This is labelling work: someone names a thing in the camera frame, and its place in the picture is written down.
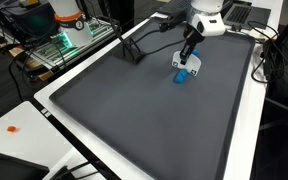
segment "orange object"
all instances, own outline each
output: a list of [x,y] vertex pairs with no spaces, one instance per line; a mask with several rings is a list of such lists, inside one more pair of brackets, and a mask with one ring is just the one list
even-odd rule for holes
[[79,11],[78,13],[73,14],[71,16],[59,16],[57,14],[55,14],[54,16],[55,16],[55,19],[58,21],[71,21],[71,20],[79,18],[81,15],[82,13],[81,11]]
[[16,131],[16,127],[15,127],[15,126],[9,126],[9,127],[7,128],[7,131],[9,131],[9,132],[15,132],[15,131]]

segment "floor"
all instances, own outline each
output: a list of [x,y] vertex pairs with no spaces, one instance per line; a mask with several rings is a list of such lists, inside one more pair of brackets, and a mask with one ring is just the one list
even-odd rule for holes
[[[101,14],[97,0],[90,1],[94,5],[95,13]],[[161,4],[155,0],[135,0],[135,17],[147,17],[155,12]],[[282,12],[284,16],[281,16],[281,24],[285,25],[288,21],[288,1],[284,2]],[[15,86],[7,71],[10,61],[10,57],[0,54],[0,116],[20,104]],[[35,92],[48,84],[48,82],[38,82],[28,88],[15,67],[13,67],[13,72],[26,100],[31,100]],[[283,89],[280,90],[279,94],[282,96],[279,97],[282,97],[281,100],[287,103],[287,86],[285,84],[280,86]],[[281,118],[288,120],[288,113],[265,103],[262,124]],[[251,180],[288,180],[288,125],[278,126],[259,133]]]

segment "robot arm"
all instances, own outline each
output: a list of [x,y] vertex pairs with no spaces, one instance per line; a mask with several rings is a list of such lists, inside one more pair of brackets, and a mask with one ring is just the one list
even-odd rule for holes
[[205,37],[224,34],[225,25],[220,15],[222,4],[223,0],[192,0],[186,14],[187,24],[183,34],[186,43],[182,51],[174,54],[173,66],[197,75],[201,62],[191,54],[196,44],[204,41]]

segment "table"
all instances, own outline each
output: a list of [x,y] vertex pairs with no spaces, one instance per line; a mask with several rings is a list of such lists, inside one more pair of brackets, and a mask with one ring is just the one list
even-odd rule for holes
[[[6,131],[15,126],[15,132]],[[50,179],[60,168],[72,168],[87,160],[58,132],[50,122],[29,102],[24,102],[0,118],[0,153],[40,164],[50,172]],[[80,177],[97,170],[87,165],[72,174]],[[101,174],[88,179],[104,180]]]
[[[254,6],[272,9],[268,25],[275,29],[278,27],[282,4],[283,0],[253,0]],[[165,17],[158,13],[153,16]],[[143,21],[127,32],[124,37],[130,35],[146,21]],[[93,56],[89,57],[74,69],[70,70],[65,75],[36,93],[34,97],[121,179],[152,179],[148,174],[130,163],[127,159],[105,144],[92,132],[77,123],[73,118],[68,116],[49,100],[49,96],[53,92],[78,75],[86,67],[94,63],[107,51],[116,46],[118,42],[118,40],[115,40]],[[254,50],[255,53],[253,54],[248,68],[224,175],[225,180],[246,180],[250,177],[266,92],[265,85],[256,83],[251,79],[251,71],[260,60],[259,54],[256,53],[258,51],[260,51],[260,47],[256,46]]]

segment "gray mat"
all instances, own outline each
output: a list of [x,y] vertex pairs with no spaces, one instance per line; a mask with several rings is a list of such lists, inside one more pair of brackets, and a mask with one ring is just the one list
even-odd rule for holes
[[[157,29],[159,21],[150,20],[132,37]],[[182,34],[179,26],[147,37],[139,47],[155,50]],[[182,47],[147,56],[138,65],[117,59],[112,50],[51,100],[156,179],[221,179],[254,39],[206,38],[197,45],[199,74],[176,84],[179,70],[171,61]]]

